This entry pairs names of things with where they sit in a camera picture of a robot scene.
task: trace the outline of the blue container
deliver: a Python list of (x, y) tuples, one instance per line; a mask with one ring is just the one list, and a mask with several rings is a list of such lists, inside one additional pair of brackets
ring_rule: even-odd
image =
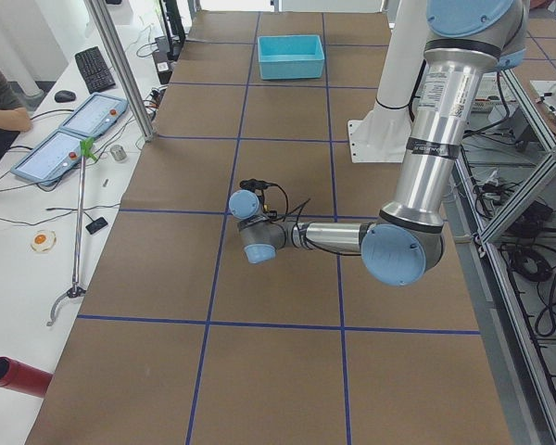
[(322, 77), (322, 41), (319, 35), (258, 37), (259, 74), (263, 80)]

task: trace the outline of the black keyboard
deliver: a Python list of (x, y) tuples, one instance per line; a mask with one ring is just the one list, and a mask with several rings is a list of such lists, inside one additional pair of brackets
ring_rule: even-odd
[(107, 63), (97, 46), (85, 49), (74, 57), (89, 93), (104, 91), (115, 85)]

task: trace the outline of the black mouse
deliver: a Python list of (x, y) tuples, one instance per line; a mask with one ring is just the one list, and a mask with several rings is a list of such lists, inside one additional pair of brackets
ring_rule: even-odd
[(73, 91), (61, 90), (54, 95), (54, 100), (58, 103), (72, 102), (76, 100), (76, 94)]

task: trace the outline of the white desk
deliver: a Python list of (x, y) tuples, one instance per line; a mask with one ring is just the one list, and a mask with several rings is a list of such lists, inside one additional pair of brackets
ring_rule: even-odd
[[(149, 31), (144, 31), (143, 25), (140, 28), (121, 26), (118, 27), (118, 33), (124, 48), (127, 49), (126, 55), (130, 60), (138, 87), (146, 97), (151, 87), (158, 86), (158, 77), (151, 57), (139, 58), (135, 55), (135, 51), (148, 42)], [(153, 28), (150, 40), (152, 41), (156, 35)], [(100, 46), (101, 52), (108, 60), (96, 32), (87, 40), (85, 47), (95, 45)], [(146, 48), (142, 54), (148, 54)], [(118, 86), (107, 90), (107, 94), (124, 96), (115, 71), (113, 75)], [(76, 101), (56, 103), (53, 99), (54, 93), (62, 89), (74, 91), (77, 95)], [(75, 108), (87, 96), (88, 92), (82, 77), (76, 68), (76, 63), (72, 61), (35, 114), (56, 108)], [(38, 118), (33, 121), (33, 129), (22, 134), (15, 144), (35, 146), (66, 116), (67, 114), (64, 113)], [(120, 122), (96, 142), (97, 148), (131, 117), (132, 113), (128, 108)], [(116, 162), (107, 153), (96, 165), (87, 168), (84, 200), (86, 208), (119, 203), (130, 182), (140, 156), (136, 144), (138, 146), (143, 144), (138, 126), (130, 123), (117, 143), (124, 147), (128, 158), (123, 162)], [(13, 151), (15, 152), (8, 152), (0, 162), (0, 175), (25, 154), (25, 150)], [(45, 208), (75, 209), (78, 199), (78, 181), (79, 174), (75, 171), (67, 175), (50, 193), (43, 192), (36, 186), (0, 193), (0, 217), (34, 223), (58, 214), (57, 211), (45, 211)], [(0, 180), (0, 189), (23, 184), (25, 183), (9, 173)], [(89, 285), (117, 212), (117, 209), (89, 211), (93, 218), (105, 217), (109, 226), (94, 235), (83, 231), (80, 273), (83, 288)], [(35, 227), (0, 221), (0, 356), (8, 356), (48, 372), (56, 369), (81, 303), (80, 299), (68, 299), (60, 304), (56, 324), (51, 328), (46, 327), (53, 302), (71, 286), (75, 214), (74, 212), (69, 216)], [(88, 222), (90, 220), (85, 218), (83, 225)], [(51, 230), (57, 236), (54, 247), (43, 254), (31, 249), (30, 243), (38, 230)], [(24, 443), (41, 403), (41, 399), (0, 388), (0, 445)]]

